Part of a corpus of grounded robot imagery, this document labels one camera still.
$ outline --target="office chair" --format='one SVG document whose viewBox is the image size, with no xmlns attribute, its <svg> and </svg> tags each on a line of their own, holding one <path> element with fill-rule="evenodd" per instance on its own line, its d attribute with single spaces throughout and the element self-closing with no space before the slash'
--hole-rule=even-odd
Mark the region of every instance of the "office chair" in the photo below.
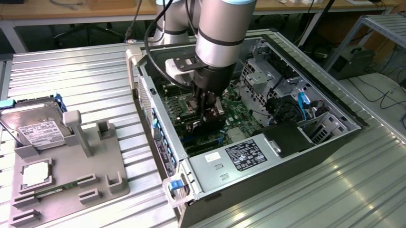
<svg viewBox="0 0 406 228">
<path fill-rule="evenodd" d="M 82 31 L 82 30 L 85 30 L 85 32 L 86 32 L 88 46 L 92 45 L 92 41 L 90 41 L 92 30 L 100 31 L 100 32 L 102 32 L 108 35 L 112 35 L 112 36 L 117 37 L 118 38 L 117 42 L 121 43 L 122 40 L 124 40 L 124 35 L 110 30 L 110 28 L 112 28 L 110 22 L 106 23 L 106 28 L 102 28 L 97 24 L 98 23 L 82 23 L 82 24 L 78 24 L 78 25 L 69 24 L 70 29 L 68 31 L 65 31 L 64 33 L 60 33 L 60 34 L 56 34 L 54 26 L 49 25 L 54 45 L 61 47 L 64 45 L 64 43 L 61 42 L 61 38 L 69 36 L 70 34 L 74 34 L 78 31 Z"/>
</svg>

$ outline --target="wooden table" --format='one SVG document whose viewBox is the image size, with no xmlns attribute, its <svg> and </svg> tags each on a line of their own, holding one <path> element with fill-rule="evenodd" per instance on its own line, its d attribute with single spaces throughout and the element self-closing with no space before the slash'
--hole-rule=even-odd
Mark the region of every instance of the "wooden table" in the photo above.
<svg viewBox="0 0 406 228">
<path fill-rule="evenodd" d="M 393 7 L 392 0 L 384 0 L 384 2 L 387 11 L 389 12 Z M 349 3 L 345 2 L 345 0 L 336 0 L 329 11 L 376 10 L 375 5 L 353 6 L 349 4 L 349 6 L 344 6 L 348 4 Z M 324 5 L 324 3 L 313 4 L 309 10 L 311 13 L 315 13 L 315 16 L 311 20 L 301 40 L 307 39 L 309 30 L 319 19 Z M 281 4 L 276 0 L 257 0 L 253 14 L 269 15 L 305 13 L 308 11 L 308 7 L 309 5 L 303 3 L 291 3 L 289 1 L 285 4 Z M 26 48 L 24 47 L 24 43 L 14 31 L 14 27 L 130 21 L 133 19 L 134 11 L 136 8 L 90 10 L 86 5 L 80 5 L 77 6 L 77 10 L 72 10 L 66 7 L 53 5 L 49 0 L 25 0 L 24 4 L 6 4 L 2 6 L 2 9 L 0 8 L 0 17 L 2 18 L 2 20 L 0 20 L 0 28 L 14 49 L 14 52 L 22 53 L 26 52 Z M 137 20 L 149 20 L 153 19 L 154 16 L 154 0 L 144 0 L 141 3 Z"/>
</svg>

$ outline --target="metal shelf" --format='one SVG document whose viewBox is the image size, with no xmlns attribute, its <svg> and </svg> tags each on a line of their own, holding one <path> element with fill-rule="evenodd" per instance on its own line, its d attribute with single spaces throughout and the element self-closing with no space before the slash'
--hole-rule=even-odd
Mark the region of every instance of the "metal shelf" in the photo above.
<svg viewBox="0 0 406 228">
<path fill-rule="evenodd" d="M 340 55 L 341 50 L 349 44 L 361 26 L 368 26 L 373 31 L 379 32 L 387 39 L 396 43 L 402 48 L 406 48 L 406 17 L 400 14 L 392 15 L 369 15 L 361 16 L 348 35 L 343 39 L 341 44 L 328 56 L 323 68 L 328 71 Z"/>
</svg>

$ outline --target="aluminum extrusion table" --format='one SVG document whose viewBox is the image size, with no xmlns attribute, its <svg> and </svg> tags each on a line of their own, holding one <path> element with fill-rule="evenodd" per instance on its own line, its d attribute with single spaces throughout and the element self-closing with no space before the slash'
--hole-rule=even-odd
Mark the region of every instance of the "aluminum extrusion table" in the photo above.
<svg viewBox="0 0 406 228">
<path fill-rule="evenodd" d="M 361 16 L 355 25 L 352 26 L 348 35 L 344 37 L 341 44 L 329 54 L 323 68 L 329 71 L 341 50 L 348 46 L 353 36 L 356 35 L 360 27 L 365 25 L 373 31 L 379 32 L 387 39 L 389 39 L 402 48 L 406 48 L 406 17 L 399 14 L 391 15 L 369 15 Z M 360 40 L 360 44 L 364 44 L 367 39 Z"/>
<path fill-rule="evenodd" d="M 193 227 L 404 226 L 406 147 L 396 139 L 400 136 L 372 112 L 372 116 L 365 112 L 367 107 L 279 33 L 256 33 L 269 34 L 369 128 L 320 165 Z M 101 119 L 116 125 L 129 180 L 128 195 L 40 227 L 177 227 L 132 104 L 124 50 L 125 45 L 116 44 L 26 53 L 14 55 L 6 64 L 8 97 L 21 99 L 57 91 L 68 110 L 81 111 L 84 127 Z M 13 157 L 13 139 L 2 132 L 0 228 L 8 226 Z"/>
</svg>

